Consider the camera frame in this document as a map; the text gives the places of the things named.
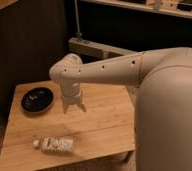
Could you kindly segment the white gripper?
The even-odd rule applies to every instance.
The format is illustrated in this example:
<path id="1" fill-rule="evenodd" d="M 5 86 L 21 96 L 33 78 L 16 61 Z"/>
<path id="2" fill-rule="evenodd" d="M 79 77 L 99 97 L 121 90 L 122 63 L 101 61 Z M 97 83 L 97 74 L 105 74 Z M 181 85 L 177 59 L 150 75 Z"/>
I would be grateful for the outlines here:
<path id="1" fill-rule="evenodd" d="M 86 112 L 86 107 L 82 103 L 83 93 L 79 83 L 66 82 L 60 85 L 61 97 L 63 103 L 63 113 L 67 113 L 69 105 L 77 104 L 77 106 Z"/>

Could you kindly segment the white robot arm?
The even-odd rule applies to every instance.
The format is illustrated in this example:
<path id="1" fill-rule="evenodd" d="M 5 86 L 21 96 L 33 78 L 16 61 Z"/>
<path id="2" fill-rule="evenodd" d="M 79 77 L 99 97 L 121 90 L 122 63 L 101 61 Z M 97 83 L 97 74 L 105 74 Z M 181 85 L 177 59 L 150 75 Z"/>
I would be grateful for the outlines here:
<path id="1" fill-rule="evenodd" d="M 136 171 L 192 171 L 192 48 L 149 50 L 87 64 L 70 53 L 49 75 L 66 100 L 78 96 L 81 83 L 136 87 Z"/>

